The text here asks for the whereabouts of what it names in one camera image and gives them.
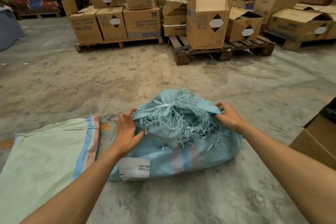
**wooden pallet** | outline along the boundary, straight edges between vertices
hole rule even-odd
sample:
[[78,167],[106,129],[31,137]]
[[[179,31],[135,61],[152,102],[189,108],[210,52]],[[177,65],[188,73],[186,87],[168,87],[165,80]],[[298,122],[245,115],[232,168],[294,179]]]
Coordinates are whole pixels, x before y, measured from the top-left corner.
[[288,51],[297,51],[306,48],[315,48],[322,46],[332,46],[336,43],[336,39],[321,39],[315,41],[297,42],[283,38],[279,35],[275,35],[266,30],[261,31],[260,34],[263,35],[265,38],[269,39],[270,41],[275,42],[277,45],[281,46],[284,50]]
[[268,39],[258,36],[257,40],[225,42],[223,49],[193,50],[185,36],[170,36],[168,40],[176,65],[188,65],[191,55],[214,53],[219,61],[231,60],[234,51],[249,49],[259,56],[270,56],[275,44]]
[[47,17],[57,17],[61,18],[61,13],[44,13],[44,14],[18,14],[17,18],[19,20],[23,19],[42,19],[42,18],[47,18]]
[[124,42],[136,42],[136,41],[144,41],[144,40],[153,40],[157,39],[159,41],[159,44],[163,44],[162,37],[149,37],[149,38],[143,38],[143,39],[125,39],[125,40],[116,40],[116,41],[104,41],[101,43],[90,43],[90,44],[75,44],[74,47],[77,52],[81,53],[86,51],[89,46],[96,46],[96,45],[101,45],[101,44],[119,44],[119,48],[123,49],[124,48]]

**concrete floor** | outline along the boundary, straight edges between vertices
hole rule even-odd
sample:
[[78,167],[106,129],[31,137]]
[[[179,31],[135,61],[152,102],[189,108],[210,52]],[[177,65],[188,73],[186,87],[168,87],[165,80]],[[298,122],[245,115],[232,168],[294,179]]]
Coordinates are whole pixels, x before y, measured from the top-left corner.
[[[251,124],[289,144],[336,95],[335,48],[270,57],[197,59],[177,67],[166,45],[142,44],[78,54],[66,18],[23,20],[26,37],[0,52],[0,140],[95,112],[103,118],[166,88],[225,100]],[[106,148],[109,140],[102,142]],[[0,170],[10,149],[0,151]],[[306,223],[244,141],[228,163],[174,178],[108,182],[88,223]]]

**human hand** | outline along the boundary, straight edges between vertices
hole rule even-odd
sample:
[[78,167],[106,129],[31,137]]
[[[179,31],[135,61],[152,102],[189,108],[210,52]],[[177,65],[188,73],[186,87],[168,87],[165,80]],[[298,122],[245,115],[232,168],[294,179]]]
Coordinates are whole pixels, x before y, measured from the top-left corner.
[[132,119],[132,113],[136,108],[128,110],[127,114],[120,113],[118,115],[117,126],[115,128],[117,136],[111,147],[114,147],[120,158],[133,150],[145,135],[145,131],[141,131],[134,136],[135,124]]
[[215,104],[215,106],[220,107],[220,110],[224,111],[222,114],[216,114],[216,117],[220,122],[238,134],[241,134],[240,128],[245,123],[245,120],[238,114],[238,112],[224,101]]

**person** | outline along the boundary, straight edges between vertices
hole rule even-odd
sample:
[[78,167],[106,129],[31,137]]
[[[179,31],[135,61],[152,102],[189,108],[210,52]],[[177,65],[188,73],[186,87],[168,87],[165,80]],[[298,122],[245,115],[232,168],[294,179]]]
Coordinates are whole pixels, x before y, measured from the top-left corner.
[[[224,126],[243,135],[310,223],[336,223],[336,171],[285,146],[246,122],[225,102],[216,104]],[[140,142],[131,108],[117,120],[112,146],[76,180],[40,206],[21,224],[86,223],[113,167]]]

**gray-blue sack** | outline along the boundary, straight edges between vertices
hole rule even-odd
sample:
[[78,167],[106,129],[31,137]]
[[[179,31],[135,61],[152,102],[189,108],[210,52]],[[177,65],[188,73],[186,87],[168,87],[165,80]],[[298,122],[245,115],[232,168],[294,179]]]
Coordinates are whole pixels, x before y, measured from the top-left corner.
[[195,93],[163,90],[133,113],[136,133],[146,130],[146,135],[118,162],[109,180],[167,177],[233,158],[243,137],[221,125],[215,117],[220,113],[212,102]]

